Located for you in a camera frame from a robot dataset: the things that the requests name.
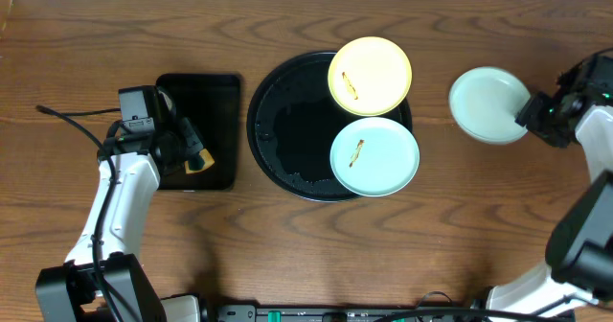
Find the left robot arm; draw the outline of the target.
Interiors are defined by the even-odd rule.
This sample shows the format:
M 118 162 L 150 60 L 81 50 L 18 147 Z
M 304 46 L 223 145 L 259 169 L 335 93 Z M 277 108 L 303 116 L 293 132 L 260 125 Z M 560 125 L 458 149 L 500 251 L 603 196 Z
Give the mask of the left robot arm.
M 94 142 L 100 181 L 87 222 L 64 263 L 40 271 L 39 308 L 46 321 L 198 321 L 198 298 L 160 298 L 138 254 L 162 177 L 201 173 L 215 161 L 163 88 L 125 88 L 119 101 L 121 120 Z

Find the mint plate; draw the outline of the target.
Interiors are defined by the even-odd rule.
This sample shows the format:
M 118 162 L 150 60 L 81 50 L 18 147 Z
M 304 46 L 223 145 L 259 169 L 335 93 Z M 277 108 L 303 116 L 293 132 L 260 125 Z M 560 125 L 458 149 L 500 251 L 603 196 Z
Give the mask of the mint plate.
M 329 163 L 342 186 L 359 196 L 388 196 L 416 175 L 420 149 L 400 123 L 382 117 L 359 119 L 334 138 Z
M 515 119 L 529 98 L 527 87 L 510 72 L 478 67 L 454 81 L 448 99 L 451 114 L 465 133 L 483 143 L 506 145 L 528 132 Z

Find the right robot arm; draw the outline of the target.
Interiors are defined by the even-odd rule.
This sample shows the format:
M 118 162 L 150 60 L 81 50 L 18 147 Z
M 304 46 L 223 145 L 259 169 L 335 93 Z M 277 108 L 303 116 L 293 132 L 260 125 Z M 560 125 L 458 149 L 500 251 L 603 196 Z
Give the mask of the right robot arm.
M 549 238 L 545 260 L 492 287 L 487 321 L 571 321 L 581 307 L 612 309 L 612 52 L 601 50 L 533 95 L 515 121 L 552 147 L 583 149 L 590 185 Z

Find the green yellow sponge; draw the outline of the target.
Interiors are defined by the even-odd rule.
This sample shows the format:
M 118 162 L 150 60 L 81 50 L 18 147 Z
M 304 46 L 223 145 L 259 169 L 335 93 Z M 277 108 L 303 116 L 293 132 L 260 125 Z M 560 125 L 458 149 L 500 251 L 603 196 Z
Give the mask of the green yellow sponge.
M 186 174 L 201 173 L 210 169 L 215 162 L 210 152 L 207 149 L 202 149 L 185 162 L 185 172 Z

